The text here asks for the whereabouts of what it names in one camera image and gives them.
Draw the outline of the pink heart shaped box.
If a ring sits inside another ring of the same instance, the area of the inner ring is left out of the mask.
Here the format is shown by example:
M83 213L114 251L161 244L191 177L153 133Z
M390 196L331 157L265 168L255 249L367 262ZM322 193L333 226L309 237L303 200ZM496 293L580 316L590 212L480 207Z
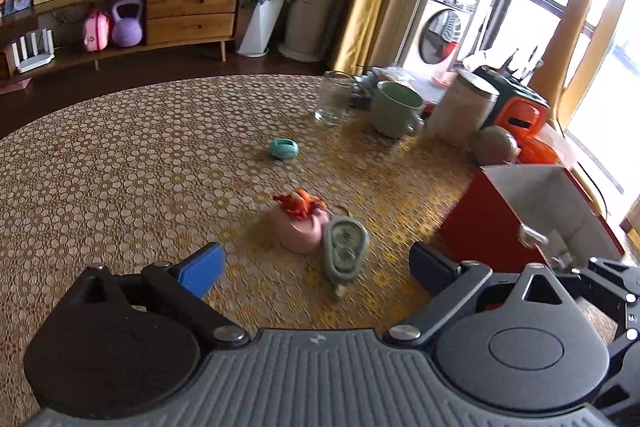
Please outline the pink heart shaped box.
M287 215L279 206L268 212L274 233L281 245L295 254L308 255L316 251L323 237L323 228L330 221L326 210L316 210L308 218L297 220Z

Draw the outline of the red orange toy figure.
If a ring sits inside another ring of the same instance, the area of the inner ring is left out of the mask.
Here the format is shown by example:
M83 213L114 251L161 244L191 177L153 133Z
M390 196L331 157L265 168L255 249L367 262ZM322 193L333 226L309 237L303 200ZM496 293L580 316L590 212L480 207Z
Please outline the red orange toy figure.
M317 211L328 209L322 198L311 195L303 188L286 194L274 194L272 199L288 217L298 221L308 219Z

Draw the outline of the clear bottle silver cap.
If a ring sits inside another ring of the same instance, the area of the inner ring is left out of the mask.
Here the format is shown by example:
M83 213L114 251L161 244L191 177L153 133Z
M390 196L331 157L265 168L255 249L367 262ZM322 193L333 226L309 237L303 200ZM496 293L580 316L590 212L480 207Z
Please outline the clear bottle silver cap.
M526 247L539 248L544 255L544 259L555 270L565 270L573 263L573 257L568 246L556 230L551 230L544 234L528 225L521 225L518 230L518 239Z

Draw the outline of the red white cardboard box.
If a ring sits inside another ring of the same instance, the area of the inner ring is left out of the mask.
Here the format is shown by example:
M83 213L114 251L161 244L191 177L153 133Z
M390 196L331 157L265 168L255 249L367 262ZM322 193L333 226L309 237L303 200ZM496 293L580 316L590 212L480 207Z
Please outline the red white cardboard box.
M518 273L530 262L549 265L539 248L520 242L521 225L544 234L558 231L578 268L592 257L618 261L624 254L574 176L551 165L480 169L439 234L454 261L476 260L503 273Z

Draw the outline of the orange tissue packet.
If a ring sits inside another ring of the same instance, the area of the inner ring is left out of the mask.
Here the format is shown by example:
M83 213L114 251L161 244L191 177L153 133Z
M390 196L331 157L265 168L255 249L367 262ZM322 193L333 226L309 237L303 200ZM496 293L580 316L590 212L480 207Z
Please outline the orange tissue packet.
M558 165L560 158L553 148L535 135L525 135L518 142L518 162L529 165Z

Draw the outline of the green ceramic mug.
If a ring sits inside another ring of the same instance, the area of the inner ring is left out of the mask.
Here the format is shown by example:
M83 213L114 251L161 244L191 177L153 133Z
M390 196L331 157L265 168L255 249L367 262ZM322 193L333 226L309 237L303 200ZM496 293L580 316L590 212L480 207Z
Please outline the green ceramic mug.
M395 81L380 81L371 104L371 124L386 138L419 135L424 126L420 94Z

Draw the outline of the clear drinking glass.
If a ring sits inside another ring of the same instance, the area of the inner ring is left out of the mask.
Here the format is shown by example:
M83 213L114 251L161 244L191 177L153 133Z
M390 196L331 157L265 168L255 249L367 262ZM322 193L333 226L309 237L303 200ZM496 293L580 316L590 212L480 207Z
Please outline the clear drinking glass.
M344 118L352 88L354 78L346 72L329 70L322 76L321 86L318 95L318 102L314 109L314 119L331 126L337 126Z

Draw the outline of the yellow giraffe statue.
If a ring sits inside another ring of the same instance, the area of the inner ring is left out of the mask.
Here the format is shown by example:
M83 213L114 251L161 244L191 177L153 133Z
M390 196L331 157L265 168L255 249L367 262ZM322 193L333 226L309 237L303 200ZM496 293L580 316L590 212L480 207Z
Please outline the yellow giraffe statue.
M529 81L528 87L546 100L551 113L560 101L570 59L584 28L590 5L591 0L567 0L558 26L542 54L541 65Z

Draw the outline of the washing machine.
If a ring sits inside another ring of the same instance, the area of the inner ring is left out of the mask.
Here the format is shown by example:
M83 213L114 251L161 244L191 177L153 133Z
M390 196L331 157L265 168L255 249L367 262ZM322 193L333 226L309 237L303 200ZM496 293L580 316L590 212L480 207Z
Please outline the washing machine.
M446 72L475 5L474 0L427 0L402 68L416 80L433 80Z

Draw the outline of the purple kettlebell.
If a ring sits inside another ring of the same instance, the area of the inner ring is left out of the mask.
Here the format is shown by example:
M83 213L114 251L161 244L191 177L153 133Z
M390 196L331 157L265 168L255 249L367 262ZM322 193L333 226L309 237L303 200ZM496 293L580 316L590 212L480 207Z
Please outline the purple kettlebell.
M120 8L134 6L137 9L135 16L122 17ZM112 5L112 40L120 48L137 46L143 37L141 15L143 10L142 0L118 0Z

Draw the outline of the white wifi router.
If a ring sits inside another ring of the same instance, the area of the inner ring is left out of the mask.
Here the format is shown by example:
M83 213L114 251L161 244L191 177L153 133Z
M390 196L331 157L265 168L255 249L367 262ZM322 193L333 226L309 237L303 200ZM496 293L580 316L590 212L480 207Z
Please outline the white wifi router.
M11 44L15 68L20 74L49 65L54 59L52 31L42 28Z

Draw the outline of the wooden media sideboard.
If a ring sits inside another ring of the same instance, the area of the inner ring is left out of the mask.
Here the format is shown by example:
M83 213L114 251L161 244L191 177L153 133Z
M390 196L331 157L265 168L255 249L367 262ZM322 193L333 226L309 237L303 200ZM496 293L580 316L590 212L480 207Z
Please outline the wooden media sideboard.
M1 88L114 56L218 43L235 38L240 0L53 0L1 20ZM23 51L42 43L44 19L80 9L80 41L55 47L54 57L29 72L18 69Z

